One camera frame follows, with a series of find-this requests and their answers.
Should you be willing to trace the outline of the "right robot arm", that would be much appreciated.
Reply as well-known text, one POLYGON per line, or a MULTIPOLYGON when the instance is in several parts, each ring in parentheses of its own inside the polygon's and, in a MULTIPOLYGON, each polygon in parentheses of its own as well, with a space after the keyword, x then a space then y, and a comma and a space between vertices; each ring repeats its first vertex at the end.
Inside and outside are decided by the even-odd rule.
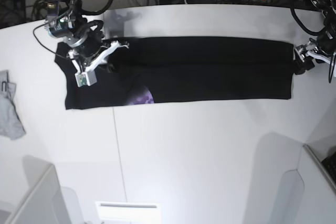
POLYGON ((108 0, 97 11, 84 10, 82 0, 48 0, 45 29, 52 38, 62 39, 68 47, 67 53, 55 53, 57 58, 71 61, 80 72, 101 68, 108 72, 115 71, 109 61, 111 45, 104 41, 104 22, 88 16, 103 14, 111 6, 108 0))

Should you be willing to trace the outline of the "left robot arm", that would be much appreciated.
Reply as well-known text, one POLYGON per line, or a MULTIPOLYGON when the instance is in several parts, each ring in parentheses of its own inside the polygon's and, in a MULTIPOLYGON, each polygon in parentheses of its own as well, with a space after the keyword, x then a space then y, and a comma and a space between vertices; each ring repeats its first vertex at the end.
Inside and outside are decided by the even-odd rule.
POLYGON ((323 16, 323 28, 308 29, 296 14, 294 1, 290 2, 291 15, 299 27, 311 37, 308 42, 294 48, 295 74, 300 75, 315 67, 315 63, 329 65, 329 81, 335 77, 335 0, 309 0, 323 16))

